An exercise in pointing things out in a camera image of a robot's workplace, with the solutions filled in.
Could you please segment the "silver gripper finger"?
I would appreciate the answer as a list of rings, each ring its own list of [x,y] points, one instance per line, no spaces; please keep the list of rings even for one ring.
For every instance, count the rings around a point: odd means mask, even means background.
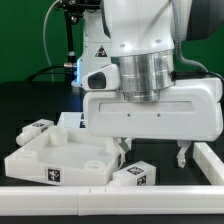
[[[132,139],[115,137],[114,143],[121,154],[121,161],[125,162],[125,155],[131,150],[132,147]]]
[[[177,165],[179,168],[183,168],[186,165],[186,152],[191,145],[191,141],[188,140],[180,140],[177,142],[178,147],[180,148],[176,158],[177,158]]]

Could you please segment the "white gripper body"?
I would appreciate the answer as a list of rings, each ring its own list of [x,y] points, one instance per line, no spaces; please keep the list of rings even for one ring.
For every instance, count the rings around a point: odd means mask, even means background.
[[[156,102],[128,102],[118,91],[85,95],[87,130],[98,136],[214,141],[223,130],[217,78],[178,80]]]

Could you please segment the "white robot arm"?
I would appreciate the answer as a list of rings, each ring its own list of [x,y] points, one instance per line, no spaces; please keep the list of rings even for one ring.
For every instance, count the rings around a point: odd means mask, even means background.
[[[223,130],[222,78],[206,68],[181,76],[192,0],[102,0],[111,63],[86,74],[82,86],[88,132],[113,137],[175,140],[179,167],[193,141],[214,141]]]

